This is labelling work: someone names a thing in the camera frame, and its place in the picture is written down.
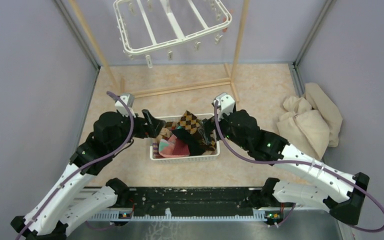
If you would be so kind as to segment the maroon striped beige sock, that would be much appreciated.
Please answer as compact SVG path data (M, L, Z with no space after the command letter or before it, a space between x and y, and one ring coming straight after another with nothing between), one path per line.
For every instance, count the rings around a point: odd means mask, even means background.
M170 145L169 139L172 136L172 131L168 128L163 128L159 135L153 140L151 147L152 147L152 157L154 159L161 159L164 158L161 153L165 148L167 148Z

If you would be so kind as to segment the black sock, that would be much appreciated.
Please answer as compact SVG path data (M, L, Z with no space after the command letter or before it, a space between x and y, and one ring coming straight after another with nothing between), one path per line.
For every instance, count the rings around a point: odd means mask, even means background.
M206 152L199 142L184 128L177 128L172 131L172 134L187 145L190 156L200 156Z

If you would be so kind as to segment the pink patterned sock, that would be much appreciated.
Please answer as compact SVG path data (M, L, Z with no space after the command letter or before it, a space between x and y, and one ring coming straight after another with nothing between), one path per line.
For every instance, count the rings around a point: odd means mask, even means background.
M168 140L162 139L158 145L158 153L164 158L176 158L177 155L174 154L176 140L173 137Z

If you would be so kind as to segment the white plastic basket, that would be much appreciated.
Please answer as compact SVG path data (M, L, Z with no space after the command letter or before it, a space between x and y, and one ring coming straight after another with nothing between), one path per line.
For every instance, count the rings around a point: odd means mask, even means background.
M210 119L214 116L213 113L200 113L196 114L199 120ZM157 119L163 120L165 122L175 122L180 120L181 115L172 115L172 116L157 116ZM197 155L197 156L186 156L186 157L173 157L173 158L158 158L158 146L154 147L154 139L148 138L148 149L147 155L149 159L155 163L161 164L179 164L179 163L190 163L190 162L206 162L214 161L218 158L221 153L220 142L217 141L215 144L215 150L211 154L207 155Z

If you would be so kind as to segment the white plastic sock hanger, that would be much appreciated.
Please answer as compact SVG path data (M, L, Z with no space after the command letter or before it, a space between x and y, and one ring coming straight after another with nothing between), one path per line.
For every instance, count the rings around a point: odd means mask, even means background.
M122 3L119 4L118 7L126 23L126 29L128 31L128 39L129 39L131 48L140 49L140 48L150 46L152 42L150 40L147 29L145 27L145 23L141 16L140 9L137 5L138 0L121 0L121 1ZM162 8L162 5L160 3L161 0L140 0L140 1L148 17L148 20L154 32L156 41L158 43L163 43L166 41L174 40L176 38L176 35L169 24L169 21L167 19L167 16L165 15L164 9ZM201 13L202 18L205 20L205 22L209 27L214 27L223 22L223 18L225 18L225 16L221 13L220 9L216 7L215 4L212 3L213 0L192 0L192 1L195 4L196 8ZM180 25L185 35L190 35L195 32L201 31L203 29L201 23L195 16L193 10L191 9L188 3L189 0L169 0L169 2L170 2L171 10L174 13L178 21L178 24ZM217 33L211 33L206 36L213 36L214 43L217 45L219 44L219 42L223 37L223 32L220 30ZM191 40L186 44L192 43L193 50L198 51L201 47L202 39L204 37L201 37L197 40L198 47L199 47L198 49L195 48L196 47L195 40ZM174 58L174 53L173 53L174 47L171 48L171 52L172 52L171 59L168 58L167 49L156 50L149 53L149 55L151 57L151 54L154 52L166 51L167 59L171 61ZM133 58L129 58L129 57L128 58L132 60L135 57L145 58L144 55L137 55L137 56L134 56Z

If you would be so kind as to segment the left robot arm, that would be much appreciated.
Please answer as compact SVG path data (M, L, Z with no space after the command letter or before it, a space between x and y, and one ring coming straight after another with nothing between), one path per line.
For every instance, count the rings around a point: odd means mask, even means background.
M102 113L93 131L70 157L63 174L42 201L26 215L16 216L10 225L17 239L65 240L94 214L109 207L133 207L130 188L118 178L110 179L92 196L71 205L75 196L102 170L132 138L156 138L166 122L142 110L132 118L119 112Z

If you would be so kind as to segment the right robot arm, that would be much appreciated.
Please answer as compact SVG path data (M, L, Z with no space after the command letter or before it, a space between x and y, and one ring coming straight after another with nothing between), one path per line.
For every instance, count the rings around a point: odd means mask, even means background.
M336 220L351 226L359 223L367 197L369 176L345 173L307 155L280 135L261 129L245 110L222 113L203 119L198 133L209 140L212 133L246 151L249 157L233 152L247 162L284 169L306 180L295 184L277 178L265 183L261 199L267 206L296 203L326 211Z

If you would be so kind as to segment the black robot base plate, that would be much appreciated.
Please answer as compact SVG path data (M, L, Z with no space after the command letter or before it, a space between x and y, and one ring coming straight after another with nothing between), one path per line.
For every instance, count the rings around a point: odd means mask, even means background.
M136 187L127 199L92 217L117 226L128 222L280 223L293 203L280 203L261 187Z

